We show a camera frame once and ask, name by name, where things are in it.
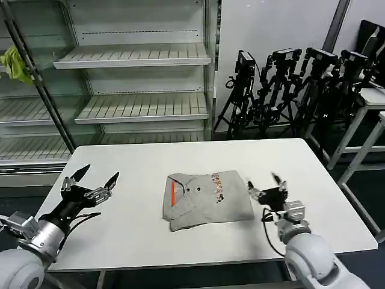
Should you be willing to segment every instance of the glass door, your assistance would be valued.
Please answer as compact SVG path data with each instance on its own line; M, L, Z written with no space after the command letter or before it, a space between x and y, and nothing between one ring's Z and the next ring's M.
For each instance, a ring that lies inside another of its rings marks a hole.
M209 139L217 19L209 2L217 3L9 5L75 144L112 145Z
M78 76L53 69L55 57L71 45L57 18L61 7L51 1L4 1L1 8L1 169L65 164L82 144L69 128L87 92ZM94 135L87 135L86 143Z

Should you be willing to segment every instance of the folded shirt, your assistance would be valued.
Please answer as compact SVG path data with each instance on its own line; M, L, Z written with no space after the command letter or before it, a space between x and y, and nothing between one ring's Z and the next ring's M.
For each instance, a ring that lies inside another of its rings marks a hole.
M237 171L211 175L167 177L163 216L171 231L206 223L234 222L254 218L245 183Z

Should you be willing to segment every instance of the silver joint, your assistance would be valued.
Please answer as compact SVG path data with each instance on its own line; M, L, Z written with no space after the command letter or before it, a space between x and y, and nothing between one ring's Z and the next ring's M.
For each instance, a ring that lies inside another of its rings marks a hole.
M21 212L15 212L7 219L1 220L5 226L18 235L22 235L25 239L32 239L39 230L39 226L32 216Z
M287 217L290 220L300 222L305 219L305 206L299 200L285 203L283 209L286 211Z
M89 200L94 199L96 201L96 205L99 205L112 196L112 191L107 188L99 187L95 190L86 192L84 196Z

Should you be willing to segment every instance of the black cable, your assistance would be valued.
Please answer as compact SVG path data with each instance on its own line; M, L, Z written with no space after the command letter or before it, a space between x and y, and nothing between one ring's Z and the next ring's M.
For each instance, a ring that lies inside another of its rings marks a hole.
M80 215L76 218L74 218L74 220L80 218L80 217L86 217L84 218L83 220L81 220L79 223L77 223L75 226L73 226L71 228L71 230L69 231L69 233L65 236L65 238L61 241L60 245L59 245L59 248L58 248L58 251L61 251L62 248L64 247L64 243L67 241L68 239L68 236L73 232L73 230L75 230L80 224L84 223L85 221L88 221L90 219L92 219L93 217L96 217L96 216L99 216L101 215L102 213L91 213L91 214L87 214L87 215Z
M260 80L260 70L259 70L259 66L258 64L255 62L255 66L257 67L257 70L258 70L258 76L259 76L259 80Z
M270 247L275 251L275 253L277 253L278 255L280 255L280 256L282 256L282 257L285 257L285 255L282 254L281 252L279 252L279 251L273 246L273 244L272 244L271 241L270 241L269 234L267 233L267 228L266 228L266 222L265 222L266 214L265 214L265 211L269 211L269 210L266 209L266 208L263 208L263 213L262 213L262 223L263 223L263 228L264 228L264 230L265 230L267 242L269 242Z

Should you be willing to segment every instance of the metal shelf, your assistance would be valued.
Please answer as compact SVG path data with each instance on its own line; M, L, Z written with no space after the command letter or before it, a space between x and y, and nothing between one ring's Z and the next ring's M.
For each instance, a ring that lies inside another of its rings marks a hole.
M148 93L93 96L75 122L126 123L208 118L203 92Z
M66 122L79 111L80 97L55 98L61 117ZM41 98L7 98L0 100L0 126L54 125Z
M204 141L203 132L166 132L147 134L105 134L102 145L125 145L132 143L180 143Z
M202 43L78 46L54 62L57 69L209 64Z
M58 136L0 139L0 164L65 163L70 152Z

